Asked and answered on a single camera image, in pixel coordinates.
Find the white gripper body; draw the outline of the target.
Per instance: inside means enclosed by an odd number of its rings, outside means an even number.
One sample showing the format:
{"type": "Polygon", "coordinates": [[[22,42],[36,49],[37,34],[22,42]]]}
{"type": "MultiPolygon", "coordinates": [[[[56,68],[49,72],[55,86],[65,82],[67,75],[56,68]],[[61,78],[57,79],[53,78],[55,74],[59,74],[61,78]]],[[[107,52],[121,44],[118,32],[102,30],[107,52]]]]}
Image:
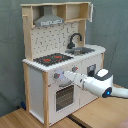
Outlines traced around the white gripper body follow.
{"type": "Polygon", "coordinates": [[[86,75],[80,74],[80,73],[74,73],[70,71],[65,71],[64,76],[68,78],[75,85],[78,85],[81,88],[86,87],[86,79],[87,79],[86,75]]]}

